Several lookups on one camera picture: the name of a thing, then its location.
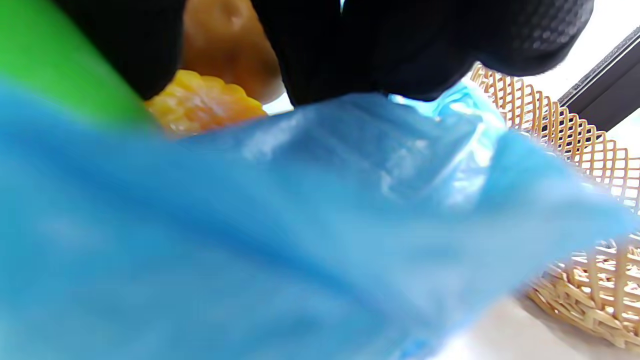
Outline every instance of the floor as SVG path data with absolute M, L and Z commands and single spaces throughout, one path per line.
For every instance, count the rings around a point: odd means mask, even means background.
M 435 360 L 631 360 L 616 348 L 544 313 L 529 299 L 507 299 L 454 338 Z

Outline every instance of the wicker basket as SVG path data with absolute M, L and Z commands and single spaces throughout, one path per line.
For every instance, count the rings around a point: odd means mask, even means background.
M 482 66 L 471 79 L 490 96 L 509 127 L 564 155 L 638 213 L 640 158 L 629 158 L 605 132 L 522 79 Z M 619 241 L 625 244 L 621 248 L 615 239 L 606 240 L 595 250 L 576 252 L 550 266 L 528 296 L 553 317 L 640 352 L 640 236 L 630 234 L 628 240 Z

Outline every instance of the black fabric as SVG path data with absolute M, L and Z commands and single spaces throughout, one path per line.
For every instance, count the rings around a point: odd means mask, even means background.
M 182 53 L 186 0 L 53 1 L 143 99 L 173 79 Z
M 178 69 L 185 0 L 55 0 L 145 99 Z M 252 0 L 293 105 L 350 92 L 436 99 L 476 61 L 558 65 L 594 0 Z

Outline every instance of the woven basket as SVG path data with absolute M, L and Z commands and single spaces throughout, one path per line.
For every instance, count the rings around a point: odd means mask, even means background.
M 638 214 L 640 158 L 629 158 L 607 134 L 571 114 L 542 92 L 477 66 L 471 79 L 491 98 L 509 127 L 530 134 L 586 174 Z M 603 241 L 553 264 L 528 296 L 548 314 L 621 348 L 640 352 L 640 234 Z

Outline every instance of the orange fruit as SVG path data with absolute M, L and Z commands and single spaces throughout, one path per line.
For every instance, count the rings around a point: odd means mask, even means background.
M 284 93 L 271 44 L 251 0 L 188 0 L 182 67 L 238 84 L 267 104 Z

